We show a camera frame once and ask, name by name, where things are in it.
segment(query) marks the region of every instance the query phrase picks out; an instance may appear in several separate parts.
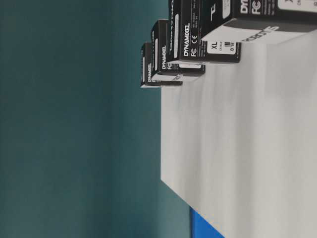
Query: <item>product box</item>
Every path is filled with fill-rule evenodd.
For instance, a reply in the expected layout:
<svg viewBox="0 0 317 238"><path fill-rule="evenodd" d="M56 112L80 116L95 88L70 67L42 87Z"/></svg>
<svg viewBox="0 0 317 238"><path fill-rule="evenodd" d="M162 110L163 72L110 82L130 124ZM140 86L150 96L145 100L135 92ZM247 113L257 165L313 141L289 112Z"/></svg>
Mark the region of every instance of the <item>product box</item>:
<svg viewBox="0 0 317 238"><path fill-rule="evenodd" d="M141 88L160 88L163 86L181 86L180 81L154 81L152 80L152 44L145 42L141 47Z"/></svg>
<svg viewBox="0 0 317 238"><path fill-rule="evenodd" d="M152 80L193 81L205 73L205 66L198 64L167 63L168 20L158 20L151 31L152 39Z"/></svg>
<svg viewBox="0 0 317 238"><path fill-rule="evenodd" d="M201 0L169 0L168 59L171 63L237 63L241 43L203 42Z"/></svg>
<svg viewBox="0 0 317 238"><path fill-rule="evenodd" d="M204 41L280 43L317 29L317 0L201 0Z"/></svg>

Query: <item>green wall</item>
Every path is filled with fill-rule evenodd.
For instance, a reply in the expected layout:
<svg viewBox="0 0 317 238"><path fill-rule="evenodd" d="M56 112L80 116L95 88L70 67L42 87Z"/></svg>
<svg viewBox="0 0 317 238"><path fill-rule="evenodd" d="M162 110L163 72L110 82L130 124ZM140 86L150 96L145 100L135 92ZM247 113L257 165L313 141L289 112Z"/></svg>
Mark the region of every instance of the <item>green wall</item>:
<svg viewBox="0 0 317 238"><path fill-rule="evenodd" d="M0 1L0 237L189 237L139 48L165 1Z"/></svg>

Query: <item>white table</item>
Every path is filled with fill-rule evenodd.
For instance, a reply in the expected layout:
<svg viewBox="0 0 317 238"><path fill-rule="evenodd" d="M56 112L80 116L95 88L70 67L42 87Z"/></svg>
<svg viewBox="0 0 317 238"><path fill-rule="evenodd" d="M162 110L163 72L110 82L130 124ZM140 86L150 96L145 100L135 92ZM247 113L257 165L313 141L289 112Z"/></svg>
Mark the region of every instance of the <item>white table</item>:
<svg viewBox="0 0 317 238"><path fill-rule="evenodd" d="M161 98L161 179L219 232L317 237L317 31Z"/></svg>

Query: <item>dynamixel box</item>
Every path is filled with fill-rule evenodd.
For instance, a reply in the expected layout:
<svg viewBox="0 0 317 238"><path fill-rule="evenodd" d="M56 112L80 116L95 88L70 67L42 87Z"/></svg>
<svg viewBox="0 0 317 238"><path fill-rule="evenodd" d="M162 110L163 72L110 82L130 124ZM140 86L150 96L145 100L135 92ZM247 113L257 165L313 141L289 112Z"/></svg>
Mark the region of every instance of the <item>dynamixel box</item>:
<svg viewBox="0 0 317 238"><path fill-rule="evenodd" d="M159 88L162 86L181 86L179 81L153 81L152 80L152 44L145 42L141 47L141 88Z"/></svg>
<svg viewBox="0 0 317 238"><path fill-rule="evenodd" d="M204 41L280 43L317 29L317 0L201 0Z"/></svg>
<svg viewBox="0 0 317 238"><path fill-rule="evenodd" d="M158 20L151 31L152 80L193 81L205 73L205 66L198 64L167 63L168 20Z"/></svg>
<svg viewBox="0 0 317 238"><path fill-rule="evenodd" d="M241 44L203 42L200 28L201 0L169 0L168 59L171 63L237 63Z"/></svg>

